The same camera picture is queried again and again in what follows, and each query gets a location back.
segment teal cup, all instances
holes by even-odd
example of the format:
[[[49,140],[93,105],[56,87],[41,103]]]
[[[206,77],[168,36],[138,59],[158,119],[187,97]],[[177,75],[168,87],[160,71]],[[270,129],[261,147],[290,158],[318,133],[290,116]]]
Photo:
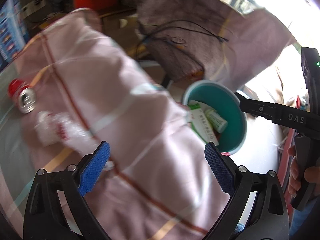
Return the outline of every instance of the teal cup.
[[[189,100],[196,100],[214,108],[228,121],[221,133],[218,149],[228,155],[236,153],[244,143],[247,134],[247,120],[240,110],[239,99],[228,88],[209,80],[200,80],[189,86],[182,98],[187,106]]]

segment handle grip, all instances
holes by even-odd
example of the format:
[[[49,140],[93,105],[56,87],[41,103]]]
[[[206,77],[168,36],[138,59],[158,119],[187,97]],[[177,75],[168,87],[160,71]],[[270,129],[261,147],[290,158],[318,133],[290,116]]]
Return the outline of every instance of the handle grip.
[[[297,191],[297,196],[291,199],[291,205],[293,208],[302,211],[316,186],[315,183],[309,183],[304,179],[304,172],[309,167],[319,166],[320,141],[298,134],[294,137],[294,143],[301,188]]]

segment screw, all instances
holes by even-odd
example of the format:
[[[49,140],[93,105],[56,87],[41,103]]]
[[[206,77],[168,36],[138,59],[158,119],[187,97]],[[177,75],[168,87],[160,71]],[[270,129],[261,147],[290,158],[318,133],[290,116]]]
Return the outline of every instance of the screw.
[[[68,171],[75,171],[76,170],[76,166],[74,164],[71,164],[68,166]]]
[[[244,166],[239,166],[238,170],[241,171],[241,172],[246,172],[247,168],[244,167]]]
[[[276,173],[275,173],[274,171],[269,171],[269,175],[270,175],[271,177],[275,177],[275,176],[276,176]]]
[[[39,171],[37,172],[38,175],[43,175],[44,174],[44,169],[39,169]]]

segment human hand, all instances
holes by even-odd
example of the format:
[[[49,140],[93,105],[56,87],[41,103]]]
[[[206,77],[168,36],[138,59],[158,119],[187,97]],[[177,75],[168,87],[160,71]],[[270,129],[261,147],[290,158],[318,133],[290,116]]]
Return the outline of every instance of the human hand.
[[[293,196],[297,196],[297,191],[301,187],[301,181],[298,179],[299,167],[296,160],[296,148],[292,146],[288,149],[288,154],[294,156],[291,166],[290,166],[290,177],[288,191]],[[304,178],[309,183],[316,183],[316,188],[314,190],[314,195],[318,196],[320,194],[320,167],[309,167],[304,172]]]

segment blue poster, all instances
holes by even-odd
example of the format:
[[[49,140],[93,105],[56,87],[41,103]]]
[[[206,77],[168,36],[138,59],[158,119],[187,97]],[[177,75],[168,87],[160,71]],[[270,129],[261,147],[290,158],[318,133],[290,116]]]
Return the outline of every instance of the blue poster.
[[[20,0],[7,0],[0,10],[0,71],[30,40],[20,14]]]

